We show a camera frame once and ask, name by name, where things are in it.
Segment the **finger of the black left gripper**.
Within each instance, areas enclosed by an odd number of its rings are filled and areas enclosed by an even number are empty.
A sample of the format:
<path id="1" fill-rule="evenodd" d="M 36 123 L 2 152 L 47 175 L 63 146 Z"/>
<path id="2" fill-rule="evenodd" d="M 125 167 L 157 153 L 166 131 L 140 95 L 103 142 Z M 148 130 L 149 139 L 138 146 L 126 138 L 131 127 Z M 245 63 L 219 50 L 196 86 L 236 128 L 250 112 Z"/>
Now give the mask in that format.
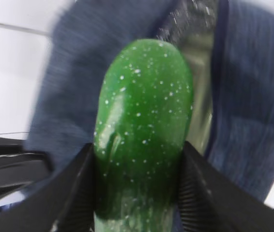
<path id="1" fill-rule="evenodd" d="M 0 201 L 49 177 L 54 170 L 47 154 L 25 151 L 23 141 L 0 138 Z"/>

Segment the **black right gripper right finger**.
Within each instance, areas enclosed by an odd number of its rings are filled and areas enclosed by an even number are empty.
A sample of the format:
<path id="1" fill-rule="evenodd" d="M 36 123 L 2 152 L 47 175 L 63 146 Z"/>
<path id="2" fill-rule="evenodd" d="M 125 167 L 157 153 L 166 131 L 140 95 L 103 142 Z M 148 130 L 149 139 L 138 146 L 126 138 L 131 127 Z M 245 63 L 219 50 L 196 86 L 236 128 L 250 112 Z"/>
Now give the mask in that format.
<path id="1" fill-rule="evenodd" d="M 221 175 L 185 142 L 178 185 L 185 232 L 274 232 L 274 209 Z"/>

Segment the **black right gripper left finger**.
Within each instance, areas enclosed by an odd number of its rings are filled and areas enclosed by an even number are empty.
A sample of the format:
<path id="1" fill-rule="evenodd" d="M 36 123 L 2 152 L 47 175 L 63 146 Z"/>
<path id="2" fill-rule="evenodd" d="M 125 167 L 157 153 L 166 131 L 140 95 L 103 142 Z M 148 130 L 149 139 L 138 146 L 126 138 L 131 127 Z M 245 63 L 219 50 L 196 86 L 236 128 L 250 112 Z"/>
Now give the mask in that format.
<path id="1" fill-rule="evenodd" d="M 94 229 L 92 145 L 87 144 L 37 192 L 0 213 L 0 232 L 91 232 Z"/>

